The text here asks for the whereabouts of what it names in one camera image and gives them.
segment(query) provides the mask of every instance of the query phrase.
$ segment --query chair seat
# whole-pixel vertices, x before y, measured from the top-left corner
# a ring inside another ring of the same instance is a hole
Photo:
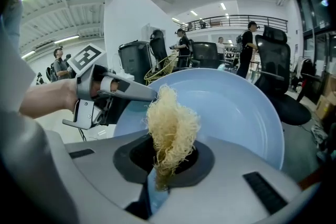
[[[292,97],[282,94],[267,96],[271,101],[282,122],[290,125],[302,125],[311,119],[310,111]]]

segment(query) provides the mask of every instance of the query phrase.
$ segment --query railing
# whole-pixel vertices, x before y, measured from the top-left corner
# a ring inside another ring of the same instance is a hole
[[[213,27],[245,27],[250,21],[256,22],[260,26],[260,31],[264,31],[264,25],[281,29],[287,33],[287,22],[286,20],[258,16],[258,15],[230,15],[230,16],[216,16],[204,18],[202,20],[195,20],[184,25],[180,25],[185,31],[194,31],[198,29],[213,28]]]

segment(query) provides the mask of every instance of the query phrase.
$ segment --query human hand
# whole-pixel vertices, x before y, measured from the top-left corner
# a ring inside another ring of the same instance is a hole
[[[64,107],[72,112],[75,110],[75,105],[78,101],[77,93],[76,93],[76,79],[68,79],[66,81],[66,95],[64,99]],[[91,84],[90,95],[91,97],[96,97],[97,92],[100,90],[100,82],[93,81]],[[118,89],[118,82],[111,83],[111,91],[115,92]]]

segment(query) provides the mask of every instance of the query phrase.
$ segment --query blue plate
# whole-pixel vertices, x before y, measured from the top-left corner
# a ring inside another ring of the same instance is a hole
[[[284,134],[279,116],[268,98],[247,80],[216,69],[197,68],[172,73],[149,87],[167,84],[177,90],[177,100],[201,117],[200,135],[244,146],[281,169]],[[115,127],[114,136],[146,129],[149,103],[132,101]]]

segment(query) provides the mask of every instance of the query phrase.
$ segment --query black vent slot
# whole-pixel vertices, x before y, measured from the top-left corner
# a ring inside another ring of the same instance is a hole
[[[287,205],[258,172],[245,174],[243,177],[271,215]]]
[[[90,148],[87,148],[87,149],[81,150],[81,151],[70,152],[69,155],[72,159],[75,159],[75,158],[84,157],[86,155],[90,155],[92,153],[94,153],[94,151]]]

